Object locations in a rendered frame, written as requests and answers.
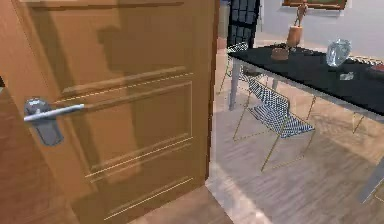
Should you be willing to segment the black top dining table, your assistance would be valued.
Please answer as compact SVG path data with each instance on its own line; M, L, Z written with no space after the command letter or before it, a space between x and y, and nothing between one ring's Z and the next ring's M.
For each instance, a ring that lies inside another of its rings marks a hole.
M330 69L324 53L309 54L304 48L279 62L271 58L272 49L264 46L229 56L263 75L276 76L290 85L324 95L384 123L384 83L369 77L368 65L348 59L340 70ZM340 80L341 74L349 72L354 73L352 80Z

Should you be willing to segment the brown wooden room door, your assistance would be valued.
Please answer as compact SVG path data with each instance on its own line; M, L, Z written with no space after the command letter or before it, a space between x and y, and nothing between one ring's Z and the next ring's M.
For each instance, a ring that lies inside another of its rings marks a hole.
M129 224L208 176L219 0L0 0L0 76L78 224ZM25 102L52 109L45 146Z

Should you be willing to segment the brown round bowl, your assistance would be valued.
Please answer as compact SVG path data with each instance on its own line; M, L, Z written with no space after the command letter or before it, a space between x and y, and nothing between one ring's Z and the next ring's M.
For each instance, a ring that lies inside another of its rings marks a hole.
M284 61L289 57L289 50L286 48L273 48L271 58L273 60Z

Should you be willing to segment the dark grid window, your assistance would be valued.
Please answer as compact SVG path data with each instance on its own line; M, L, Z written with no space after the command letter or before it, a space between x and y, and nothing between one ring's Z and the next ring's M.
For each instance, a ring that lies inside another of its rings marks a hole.
M245 42L253 47L259 13L260 0L230 0L228 46Z

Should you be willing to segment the framed wall picture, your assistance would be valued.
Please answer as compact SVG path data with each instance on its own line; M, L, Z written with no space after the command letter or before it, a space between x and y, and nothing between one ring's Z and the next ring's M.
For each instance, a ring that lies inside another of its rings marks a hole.
M282 0L282 5L298 7L303 1L313 9L344 10L348 0Z

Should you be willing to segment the clear glass vase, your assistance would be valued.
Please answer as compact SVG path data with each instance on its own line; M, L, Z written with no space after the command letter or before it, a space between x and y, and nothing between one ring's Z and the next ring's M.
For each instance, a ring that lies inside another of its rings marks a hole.
M339 67L350 55L351 42L345 39L333 41L326 52L326 62L330 67Z

